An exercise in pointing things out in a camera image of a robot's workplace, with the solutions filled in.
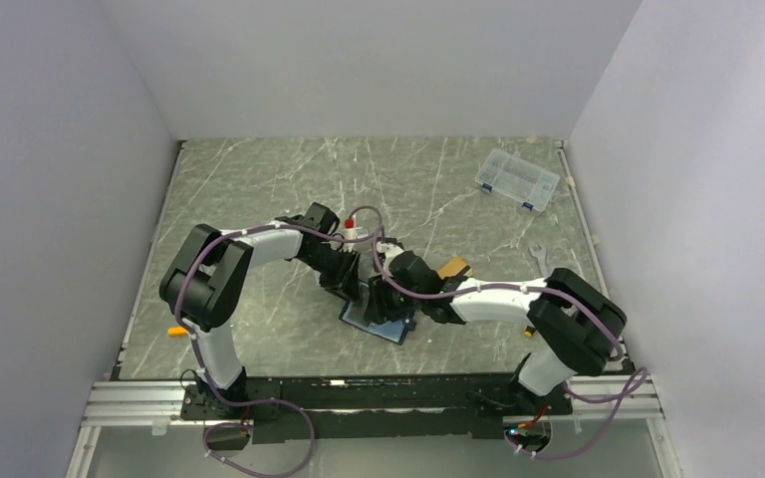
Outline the blue leather card holder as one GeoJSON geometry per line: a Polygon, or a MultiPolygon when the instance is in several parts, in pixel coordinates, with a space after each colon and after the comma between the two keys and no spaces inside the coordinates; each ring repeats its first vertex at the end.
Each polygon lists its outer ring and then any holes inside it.
{"type": "Polygon", "coordinates": [[[367,282],[360,282],[360,292],[362,303],[346,302],[339,314],[339,320],[361,332],[401,346],[408,334],[416,329],[415,312],[408,311],[392,321],[383,320],[381,323],[376,323],[371,320],[372,304],[367,282]]]}

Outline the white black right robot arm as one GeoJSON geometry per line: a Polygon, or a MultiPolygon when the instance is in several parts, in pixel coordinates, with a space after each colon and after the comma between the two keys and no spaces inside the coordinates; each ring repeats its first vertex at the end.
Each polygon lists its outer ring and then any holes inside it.
{"type": "Polygon", "coordinates": [[[508,389],[522,413],[536,411],[569,378],[599,375],[624,356],[619,338],[626,314],[570,269],[524,282],[482,281],[462,273],[443,278],[422,257],[388,243],[377,246],[374,266],[378,274],[370,288],[381,319],[406,309],[439,324],[534,328],[546,346],[522,359],[508,389]]]}

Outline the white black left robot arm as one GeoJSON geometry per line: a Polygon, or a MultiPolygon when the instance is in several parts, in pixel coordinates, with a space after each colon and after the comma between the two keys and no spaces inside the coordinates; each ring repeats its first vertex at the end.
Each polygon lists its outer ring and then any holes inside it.
{"type": "Polygon", "coordinates": [[[158,289],[195,354],[195,374],[208,389],[207,405],[223,418],[246,404],[246,369],[236,351],[229,321],[247,274],[275,261],[297,260],[317,274],[319,286],[348,302],[361,299],[360,255],[351,238],[340,238],[341,220],[313,203],[299,215],[278,217],[247,229],[196,225],[166,270],[158,289]]]}

